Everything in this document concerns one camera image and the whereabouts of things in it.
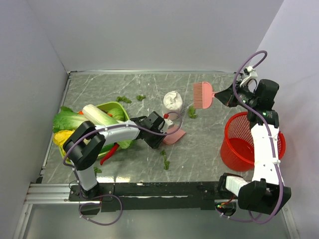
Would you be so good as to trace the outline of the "pink dustpan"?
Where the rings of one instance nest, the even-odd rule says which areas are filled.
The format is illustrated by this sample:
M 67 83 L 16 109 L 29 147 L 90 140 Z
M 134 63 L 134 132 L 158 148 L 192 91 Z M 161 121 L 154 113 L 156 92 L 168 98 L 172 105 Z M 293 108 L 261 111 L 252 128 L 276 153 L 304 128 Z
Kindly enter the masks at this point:
M 166 145 L 175 144 L 175 143 L 178 142 L 185 134 L 186 134 L 186 132 L 185 132 L 183 129 L 180 128 L 180 129 L 177 130 L 175 133 L 166 136 L 166 137 L 163 139 L 163 143 L 166 144 Z

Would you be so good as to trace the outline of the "pink hand brush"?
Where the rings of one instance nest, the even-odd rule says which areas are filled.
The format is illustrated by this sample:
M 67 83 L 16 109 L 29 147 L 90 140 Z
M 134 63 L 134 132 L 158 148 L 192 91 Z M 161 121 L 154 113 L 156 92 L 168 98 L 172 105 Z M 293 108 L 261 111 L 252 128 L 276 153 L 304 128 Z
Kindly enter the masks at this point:
M 212 105 L 216 92 L 209 82 L 193 84 L 193 106 L 195 109 L 207 109 Z

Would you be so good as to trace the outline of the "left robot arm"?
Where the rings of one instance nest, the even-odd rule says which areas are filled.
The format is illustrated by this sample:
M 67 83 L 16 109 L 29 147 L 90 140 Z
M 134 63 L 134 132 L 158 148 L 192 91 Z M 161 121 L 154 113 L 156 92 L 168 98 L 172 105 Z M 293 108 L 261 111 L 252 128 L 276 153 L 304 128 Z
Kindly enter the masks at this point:
M 110 125 L 83 122 L 63 144 L 65 159 L 71 162 L 82 197 L 93 200 L 98 196 L 99 183 L 94 173 L 94 163 L 104 146 L 113 146 L 123 140 L 142 139 L 149 147 L 156 149 L 173 126 L 173 121 L 156 112 Z

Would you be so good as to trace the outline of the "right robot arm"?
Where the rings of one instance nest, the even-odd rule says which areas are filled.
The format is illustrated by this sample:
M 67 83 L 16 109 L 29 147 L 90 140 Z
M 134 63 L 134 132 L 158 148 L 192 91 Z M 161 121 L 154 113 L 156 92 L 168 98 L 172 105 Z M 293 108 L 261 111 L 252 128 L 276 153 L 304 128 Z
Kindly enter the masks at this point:
M 290 199 L 291 189 L 284 186 L 278 156 L 279 116 L 272 109 L 279 84 L 262 79 L 251 92 L 239 82 L 215 94 L 228 107 L 247 109 L 247 119 L 254 142 L 254 175 L 251 182 L 237 175 L 220 177 L 218 194 L 222 198 L 236 195 L 242 209 L 267 215 L 275 215 Z

